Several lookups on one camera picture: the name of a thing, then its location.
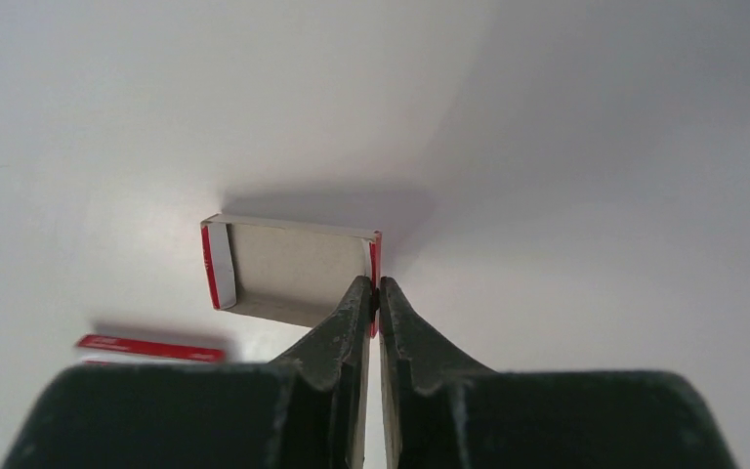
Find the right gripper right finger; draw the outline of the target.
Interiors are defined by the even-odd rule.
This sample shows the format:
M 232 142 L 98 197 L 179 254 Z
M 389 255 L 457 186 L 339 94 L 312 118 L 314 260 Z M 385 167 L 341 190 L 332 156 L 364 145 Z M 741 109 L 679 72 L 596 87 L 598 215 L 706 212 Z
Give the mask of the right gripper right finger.
M 380 281 L 391 468 L 731 468 L 708 405 L 661 370 L 501 372 Z

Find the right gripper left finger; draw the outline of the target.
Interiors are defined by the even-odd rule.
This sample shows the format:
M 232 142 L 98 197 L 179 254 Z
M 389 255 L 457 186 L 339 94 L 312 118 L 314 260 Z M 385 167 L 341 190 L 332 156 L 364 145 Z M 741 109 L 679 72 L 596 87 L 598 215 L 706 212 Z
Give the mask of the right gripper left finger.
M 266 363 L 85 364 L 44 390 L 7 468 L 359 468 L 374 289 Z

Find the staple box tray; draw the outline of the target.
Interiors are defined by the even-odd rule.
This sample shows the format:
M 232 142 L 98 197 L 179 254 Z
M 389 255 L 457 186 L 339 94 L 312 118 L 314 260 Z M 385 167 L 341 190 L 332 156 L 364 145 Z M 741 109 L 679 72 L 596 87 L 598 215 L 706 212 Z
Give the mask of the staple box tray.
M 382 234 L 313 223 L 216 214 L 199 224 L 216 311 L 314 327 L 356 277 L 380 282 Z

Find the red white staple box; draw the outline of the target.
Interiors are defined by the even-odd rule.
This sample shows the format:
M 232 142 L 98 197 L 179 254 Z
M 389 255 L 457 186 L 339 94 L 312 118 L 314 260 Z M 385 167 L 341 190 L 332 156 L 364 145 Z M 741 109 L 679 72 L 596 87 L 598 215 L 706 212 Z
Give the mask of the red white staple box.
M 87 334 L 74 345 L 80 361 L 86 363 L 222 363 L 221 349 L 152 342 L 107 335 Z

